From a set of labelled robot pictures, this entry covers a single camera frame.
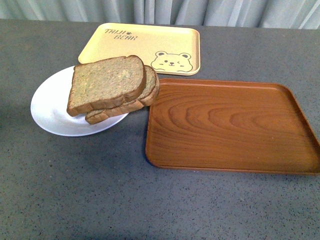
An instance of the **bear ear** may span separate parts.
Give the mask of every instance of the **bear ear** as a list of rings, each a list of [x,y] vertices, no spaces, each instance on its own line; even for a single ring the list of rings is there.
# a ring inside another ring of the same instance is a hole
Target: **bear ear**
[[[155,54],[157,57],[162,56],[162,55],[167,55],[165,51],[157,51]]]
[[[179,55],[184,57],[184,58],[186,58],[186,59],[190,59],[191,58],[191,55],[189,53],[184,53],[183,52],[183,53],[180,53]]]

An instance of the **bread slice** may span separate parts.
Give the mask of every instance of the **bread slice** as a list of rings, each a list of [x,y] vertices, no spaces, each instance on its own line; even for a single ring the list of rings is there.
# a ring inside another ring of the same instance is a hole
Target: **bread slice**
[[[121,114],[127,114],[144,106],[150,106],[158,96],[160,82],[157,73],[150,66],[145,66],[146,86],[141,95],[133,101],[125,102],[121,106],[103,110],[93,110],[88,112],[85,120],[90,124],[97,124],[110,117],[115,117]]]
[[[114,108],[139,97],[145,86],[145,66],[135,55],[76,65],[66,111],[74,117]]]

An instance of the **speckled countertop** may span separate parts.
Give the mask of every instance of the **speckled countertop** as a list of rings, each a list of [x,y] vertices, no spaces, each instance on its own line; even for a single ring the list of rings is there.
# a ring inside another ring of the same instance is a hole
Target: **speckled countertop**
[[[0,20],[0,239],[320,239],[319,176],[156,168],[147,108],[89,136],[41,129],[34,92],[98,25]],[[194,28],[201,69],[187,78],[283,84],[319,139],[319,30]]]

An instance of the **bear face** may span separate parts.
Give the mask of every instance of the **bear face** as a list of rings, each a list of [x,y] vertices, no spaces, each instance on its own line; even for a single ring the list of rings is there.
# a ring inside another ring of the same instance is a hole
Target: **bear face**
[[[190,72],[192,65],[189,61],[191,55],[188,53],[166,53],[158,51],[155,60],[151,63],[151,67],[155,70],[163,70],[168,72]]]

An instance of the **wood grain pattern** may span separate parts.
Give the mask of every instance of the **wood grain pattern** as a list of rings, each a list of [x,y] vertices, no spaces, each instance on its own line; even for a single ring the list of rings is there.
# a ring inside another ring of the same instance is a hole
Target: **wood grain pattern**
[[[162,79],[146,156],[160,168],[318,174],[320,145],[286,87]]]

